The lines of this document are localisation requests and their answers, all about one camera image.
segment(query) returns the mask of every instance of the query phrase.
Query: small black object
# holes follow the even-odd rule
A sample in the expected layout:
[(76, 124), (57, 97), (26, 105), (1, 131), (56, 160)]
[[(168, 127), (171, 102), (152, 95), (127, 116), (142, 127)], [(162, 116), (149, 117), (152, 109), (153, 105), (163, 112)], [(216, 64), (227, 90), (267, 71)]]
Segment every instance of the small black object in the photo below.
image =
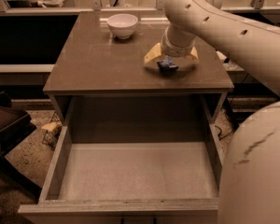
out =
[(178, 69), (178, 66), (174, 64), (170, 56), (165, 56), (165, 59), (160, 62), (157, 62), (157, 64), (162, 73), (168, 71), (174, 71)]

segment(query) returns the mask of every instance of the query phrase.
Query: brown table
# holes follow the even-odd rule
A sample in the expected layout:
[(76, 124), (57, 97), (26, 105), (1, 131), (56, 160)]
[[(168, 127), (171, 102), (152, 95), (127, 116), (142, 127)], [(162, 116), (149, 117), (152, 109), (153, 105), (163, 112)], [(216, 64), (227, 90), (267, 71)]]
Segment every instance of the brown table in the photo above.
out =
[(175, 59), (179, 69), (161, 74), (143, 59), (167, 23), (140, 22), (118, 40), (104, 18), (79, 15), (45, 86), (63, 130), (39, 204), (20, 213), (36, 223), (216, 223), (224, 155), (214, 122), (232, 83), (215, 50), (197, 38), (199, 62)]

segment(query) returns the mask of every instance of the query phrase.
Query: open drawer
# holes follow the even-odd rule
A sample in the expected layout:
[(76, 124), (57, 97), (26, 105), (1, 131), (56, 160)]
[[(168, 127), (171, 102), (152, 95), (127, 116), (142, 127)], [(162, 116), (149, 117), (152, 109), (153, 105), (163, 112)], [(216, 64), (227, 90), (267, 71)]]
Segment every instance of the open drawer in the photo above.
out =
[(74, 96), (34, 223), (217, 223), (221, 161), (199, 94)]

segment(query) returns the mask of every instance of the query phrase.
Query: black chair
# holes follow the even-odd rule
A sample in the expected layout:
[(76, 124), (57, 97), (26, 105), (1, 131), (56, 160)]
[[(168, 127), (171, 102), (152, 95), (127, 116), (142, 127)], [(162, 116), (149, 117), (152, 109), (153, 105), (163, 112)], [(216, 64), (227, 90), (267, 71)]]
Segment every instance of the black chair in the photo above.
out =
[(12, 178), (38, 199), (41, 188), (22, 175), (5, 158), (6, 154), (31, 134), (36, 126), (31, 123), (30, 115), (11, 107), (11, 99), (5, 92), (0, 92), (0, 171)]

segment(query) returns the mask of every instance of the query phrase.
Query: floor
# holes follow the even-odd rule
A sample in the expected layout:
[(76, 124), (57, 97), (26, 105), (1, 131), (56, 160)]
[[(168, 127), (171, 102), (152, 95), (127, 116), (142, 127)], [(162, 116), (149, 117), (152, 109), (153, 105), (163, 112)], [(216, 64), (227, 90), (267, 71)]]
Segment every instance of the floor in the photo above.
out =
[[(6, 158), (15, 168), (42, 187), (57, 141), (56, 132), (49, 132), (43, 127), (55, 124), (58, 118), (49, 100), (14, 101), (13, 104), (31, 115), (36, 130), (8, 153)], [(226, 150), (233, 131), (224, 109), (219, 113), (216, 126), (222, 148)], [(31, 223), (18, 214), (20, 205), (25, 203), (36, 203), (35, 197), (8, 176), (0, 173), (0, 205), (3, 208), (0, 224)]]

